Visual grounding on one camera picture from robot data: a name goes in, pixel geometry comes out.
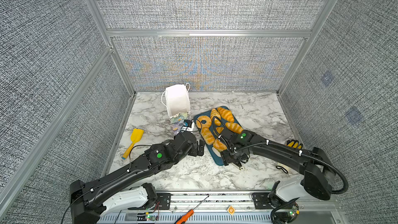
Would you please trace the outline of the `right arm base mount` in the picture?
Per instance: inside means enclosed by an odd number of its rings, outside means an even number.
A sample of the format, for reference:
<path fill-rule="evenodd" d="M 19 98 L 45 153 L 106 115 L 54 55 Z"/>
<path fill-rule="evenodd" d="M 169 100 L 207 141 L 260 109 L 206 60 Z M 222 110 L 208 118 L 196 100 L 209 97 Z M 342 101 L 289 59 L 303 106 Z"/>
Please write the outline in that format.
<path fill-rule="evenodd" d="M 270 209 L 270 220 L 273 224 L 290 224 L 300 214 L 298 198 L 290 201 L 280 199 L 274 192 L 253 193 L 251 198 L 255 209 Z"/>

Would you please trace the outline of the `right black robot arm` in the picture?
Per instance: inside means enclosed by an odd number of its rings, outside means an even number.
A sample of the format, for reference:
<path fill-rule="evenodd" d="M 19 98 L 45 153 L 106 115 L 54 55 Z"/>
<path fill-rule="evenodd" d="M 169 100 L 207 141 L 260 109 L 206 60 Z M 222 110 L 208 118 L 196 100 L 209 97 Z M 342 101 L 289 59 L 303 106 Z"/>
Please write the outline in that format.
<path fill-rule="evenodd" d="M 331 195 L 348 191 L 345 175 L 332 165 L 320 148 L 299 149 L 266 139 L 252 131 L 234 133 L 228 129 L 216 132 L 216 137 L 227 147 L 221 157 L 224 165 L 246 162 L 250 155 L 262 156 L 296 171 L 299 175 L 286 181 L 276 182 L 268 198 L 274 206 L 281 206 L 298 198 L 312 196 L 328 201 Z"/>

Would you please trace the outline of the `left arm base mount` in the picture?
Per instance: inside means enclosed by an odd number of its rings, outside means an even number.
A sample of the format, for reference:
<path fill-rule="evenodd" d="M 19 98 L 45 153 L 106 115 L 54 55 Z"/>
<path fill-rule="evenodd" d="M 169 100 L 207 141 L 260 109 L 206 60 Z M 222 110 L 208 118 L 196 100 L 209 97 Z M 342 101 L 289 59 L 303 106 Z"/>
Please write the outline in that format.
<path fill-rule="evenodd" d="M 144 206 L 138 208 L 139 210 L 154 211 L 156 210 L 169 210 L 171 206 L 171 196 L 170 193 L 160 193 L 157 194 L 156 200 L 148 201 Z"/>

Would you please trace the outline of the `white floral paper bag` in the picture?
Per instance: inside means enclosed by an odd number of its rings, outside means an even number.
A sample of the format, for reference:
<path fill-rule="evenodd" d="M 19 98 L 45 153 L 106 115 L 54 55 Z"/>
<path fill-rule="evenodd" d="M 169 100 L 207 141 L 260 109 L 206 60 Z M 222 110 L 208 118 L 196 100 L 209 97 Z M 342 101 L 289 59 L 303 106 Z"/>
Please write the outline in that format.
<path fill-rule="evenodd" d="M 173 134 L 176 135 L 190 118 L 190 84 L 177 84 L 167 87 L 161 95 L 161 103 L 166 107 Z"/>

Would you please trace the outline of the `fake long twisted bread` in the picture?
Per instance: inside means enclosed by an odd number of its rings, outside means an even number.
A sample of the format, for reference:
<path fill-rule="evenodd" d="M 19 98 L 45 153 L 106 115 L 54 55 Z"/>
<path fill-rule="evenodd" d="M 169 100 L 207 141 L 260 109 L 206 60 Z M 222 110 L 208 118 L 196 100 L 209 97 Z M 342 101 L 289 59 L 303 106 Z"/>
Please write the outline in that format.
<path fill-rule="evenodd" d="M 207 145 L 212 145 L 215 141 L 215 137 L 213 136 L 212 132 L 209 128 L 204 127 L 201 129 L 201 136 L 206 142 Z"/>

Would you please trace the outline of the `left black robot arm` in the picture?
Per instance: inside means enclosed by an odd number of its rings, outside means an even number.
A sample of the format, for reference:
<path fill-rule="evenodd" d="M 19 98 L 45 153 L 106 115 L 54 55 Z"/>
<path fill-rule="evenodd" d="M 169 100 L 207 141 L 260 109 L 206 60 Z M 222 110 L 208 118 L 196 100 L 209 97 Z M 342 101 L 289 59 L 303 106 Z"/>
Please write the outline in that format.
<path fill-rule="evenodd" d="M 71 183 L 70 211 L 74 224 L 95 224 L 101 217 L 119 210 L 152 207 L 158 199 L 154 186 L 144 183 L 126 188 L 147 177 L 168 170 L 186 156 L 202 156 L 205 142 L 191 132 L 180 132 L 172 140 L 149 146 L 145 152 L 121 169 L 102 178 Z"/>

